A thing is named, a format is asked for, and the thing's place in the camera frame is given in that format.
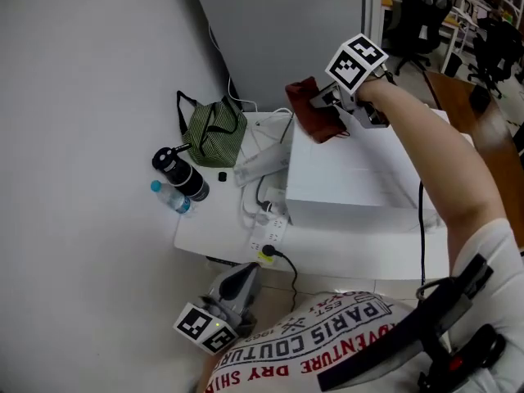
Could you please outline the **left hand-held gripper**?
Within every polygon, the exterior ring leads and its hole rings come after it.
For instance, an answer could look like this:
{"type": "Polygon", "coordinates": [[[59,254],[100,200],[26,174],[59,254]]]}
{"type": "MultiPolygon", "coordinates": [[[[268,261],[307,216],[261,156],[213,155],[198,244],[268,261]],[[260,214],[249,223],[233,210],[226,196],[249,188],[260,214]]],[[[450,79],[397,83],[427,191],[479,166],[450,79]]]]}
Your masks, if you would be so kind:
{"type": "Polygon", "coordinates": [[[251,306],[260,290],[260,270],[249,262],[220,273],[208,294],[184,306],[173,329],[209,355],[248,337],[257,323],[251,306]]]}

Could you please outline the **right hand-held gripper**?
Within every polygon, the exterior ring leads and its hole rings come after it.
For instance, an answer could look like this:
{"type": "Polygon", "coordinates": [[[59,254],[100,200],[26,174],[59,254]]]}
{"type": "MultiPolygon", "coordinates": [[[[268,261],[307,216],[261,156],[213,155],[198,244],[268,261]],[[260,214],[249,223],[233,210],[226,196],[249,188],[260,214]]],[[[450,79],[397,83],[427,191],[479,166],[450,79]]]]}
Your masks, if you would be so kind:
{"type": "Polygon", "coordinates": [[[326,73],[333,83],[311,98],[314,108],[335,106],[354,116],[365,129],[386,128],[388,119],[372,103],[357,98],[358,88],[367,79],[386,79],[393,84],[393,74],[386,67],[388,55],[364,34],[344,42],[329,62],[326,73]]]}

